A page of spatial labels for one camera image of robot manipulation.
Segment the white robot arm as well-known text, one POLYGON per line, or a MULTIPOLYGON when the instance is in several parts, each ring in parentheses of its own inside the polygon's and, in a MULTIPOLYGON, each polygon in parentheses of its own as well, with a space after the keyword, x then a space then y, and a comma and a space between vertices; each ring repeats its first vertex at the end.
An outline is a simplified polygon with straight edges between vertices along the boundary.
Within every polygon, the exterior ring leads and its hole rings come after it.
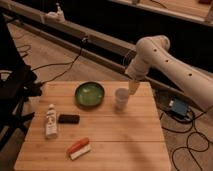
POLYGON ((139 81, 150 68, 158 69, 203 111, 213 109, 213 78, 170 55, 169 48, 170 40, 164 35, 141 38, 125 73, 139 81))

